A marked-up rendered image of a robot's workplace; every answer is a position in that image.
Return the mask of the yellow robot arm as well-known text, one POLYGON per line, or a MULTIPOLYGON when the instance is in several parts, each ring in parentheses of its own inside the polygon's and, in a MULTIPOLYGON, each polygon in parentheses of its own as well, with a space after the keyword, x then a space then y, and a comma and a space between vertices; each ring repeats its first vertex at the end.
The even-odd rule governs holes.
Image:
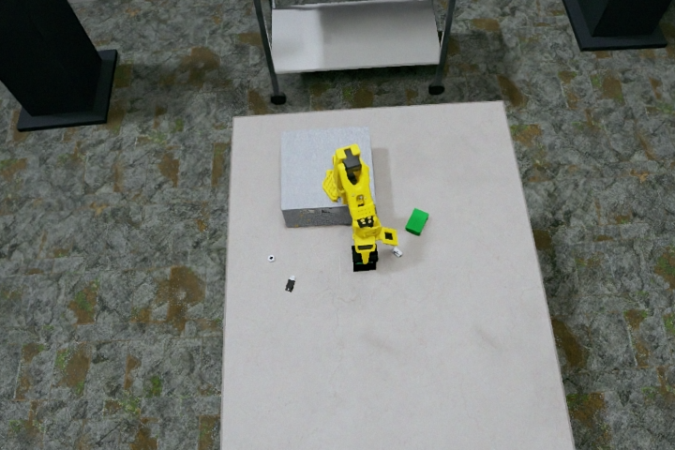
POLYGON ((334 170, 326 171, 322 189, 333 203, 340 197, 343 205, 349 205, 354 234, 366 238, 381 233, 382 226, 370 193, 369 166, 360 157, 357 144, 337 149, 334 170))

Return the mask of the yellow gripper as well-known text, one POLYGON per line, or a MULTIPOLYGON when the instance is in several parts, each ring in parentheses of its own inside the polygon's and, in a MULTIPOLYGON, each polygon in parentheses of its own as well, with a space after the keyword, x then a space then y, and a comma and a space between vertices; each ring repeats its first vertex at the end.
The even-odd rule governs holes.
POLYGON ((353 233, 352 239, 356 252, 362 254, 363 264, 368 263, 369 253, 375 250, 375 241, 382 240, 383 244, 398 246, 397 230, 384 227, 381 227, 381 233, 366 238, 358 237, 353 233))

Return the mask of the green rectangular block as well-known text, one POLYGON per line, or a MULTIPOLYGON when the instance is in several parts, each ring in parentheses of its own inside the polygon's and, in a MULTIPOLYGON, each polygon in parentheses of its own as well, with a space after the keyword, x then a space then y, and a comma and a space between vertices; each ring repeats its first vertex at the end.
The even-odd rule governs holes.
POLYGON ((428 215, 428 213, 414 208, 405 226, 405 229, 410 232, 420 234, 428 219, 428 215))

